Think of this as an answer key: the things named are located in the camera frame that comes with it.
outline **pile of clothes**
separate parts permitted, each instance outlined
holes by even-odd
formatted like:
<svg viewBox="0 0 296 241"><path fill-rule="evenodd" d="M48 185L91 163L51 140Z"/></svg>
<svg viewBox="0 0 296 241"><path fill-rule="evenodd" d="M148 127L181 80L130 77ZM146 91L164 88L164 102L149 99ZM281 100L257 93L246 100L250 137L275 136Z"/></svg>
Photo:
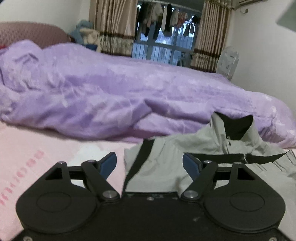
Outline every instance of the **pile of clothes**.
<svg viewBox="0 0 296 241"><path fill-rule="evenodd" d="M88 49L101 52L100 33L93 29L93 24L86 20L81 20L76 29L70 33L75 42Z"/></svg>
<svg viewBox="0 0 296 241"><path fill-rule="evenodd" d="M164 7L160 3L143 2L141 9L138 7L138 28L136 29L135 38L138 39L141 34L144 34L145 37L147 37L150 27L154 23L154 40L158 38L160 29L163 31L163 35L165 37L171 37L173 35L173 27L181 28L186 22L187 26L184 31L184 37L187 37L189 33L194 34L194 27L200 22L200 18L197 15L192 17L186 12L173 9L171 4Z"/></svg>

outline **screw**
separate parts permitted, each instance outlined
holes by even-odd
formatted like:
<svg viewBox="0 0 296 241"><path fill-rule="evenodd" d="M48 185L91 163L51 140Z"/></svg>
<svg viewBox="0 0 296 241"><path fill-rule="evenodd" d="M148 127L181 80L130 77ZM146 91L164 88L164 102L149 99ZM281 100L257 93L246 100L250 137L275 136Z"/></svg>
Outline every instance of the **screw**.
<svg viewBox="0 0 296 241"><path fill-rule="evenodd" d="M108 199L115 198L117 196L117 192L115 192L113 190L108 190L108 191L103 192L103 196Z"/></svg>
<svg viewBox="0 0 296 241"><path fill-rule="evenodd" d="M188 191L185 191L184 192L184 196L186 198L190 198L190 199L196 198L198 196L198 192L193 191L193 190L188 190Z"/></svg>
<svg viewBox="0 0 296 241"><path fill-rule="evenodd" d="M29 236L25 236L23 238L23 241L33 241L33 239L31 237L29 237Z"/></svg>

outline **beige curtain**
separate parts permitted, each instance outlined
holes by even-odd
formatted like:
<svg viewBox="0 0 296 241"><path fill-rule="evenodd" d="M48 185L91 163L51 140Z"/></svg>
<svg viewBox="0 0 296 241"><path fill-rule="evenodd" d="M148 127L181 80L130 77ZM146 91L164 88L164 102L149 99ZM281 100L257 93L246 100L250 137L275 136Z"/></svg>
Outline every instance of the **beige curtain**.
<svg viewBox="0 0 296 241"><path fill-rule="evenodd" d="M225 47L232 0L205 0L191 68L215 72Z"/></svg>
<svg viewBox="0 0 296 241"><path fill-rule="evenodd" d="M91 0L89 21L100 33L102 53L131 57L136 16L137 0Z"/></svg>

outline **pink bed sheet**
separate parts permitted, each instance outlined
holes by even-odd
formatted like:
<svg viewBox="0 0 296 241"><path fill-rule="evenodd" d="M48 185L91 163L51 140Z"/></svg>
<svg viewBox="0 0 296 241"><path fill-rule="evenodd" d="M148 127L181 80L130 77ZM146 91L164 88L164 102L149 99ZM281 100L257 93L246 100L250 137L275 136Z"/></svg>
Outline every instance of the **pink bed sheet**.
<svg viewBox="0 0 296 241"><path fill-rule="evenodd" d="M17 199L56 162L66 161L74 166L89 159L100 160L114 151L117 166L108 182L121 192L125 177L124 149L134 144L77 141L51 131L0 123L0 145L0 239L10 241L23 230L15 212Z"/></svg>

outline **purple comforter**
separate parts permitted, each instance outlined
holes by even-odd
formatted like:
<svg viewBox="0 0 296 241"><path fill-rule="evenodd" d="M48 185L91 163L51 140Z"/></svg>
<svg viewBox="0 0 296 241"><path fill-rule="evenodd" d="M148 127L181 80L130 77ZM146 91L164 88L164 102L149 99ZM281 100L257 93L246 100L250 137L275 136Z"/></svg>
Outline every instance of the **purple comforter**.
<svg viewBox="0 0 296 241"><path fill-rule="evenodd" d="M41 50L21 41L0 50L0 117L71 137L193 133L214 111L253 115L265 141L296 146L290 109L217 74L99 54L67 43Z"/></svg>

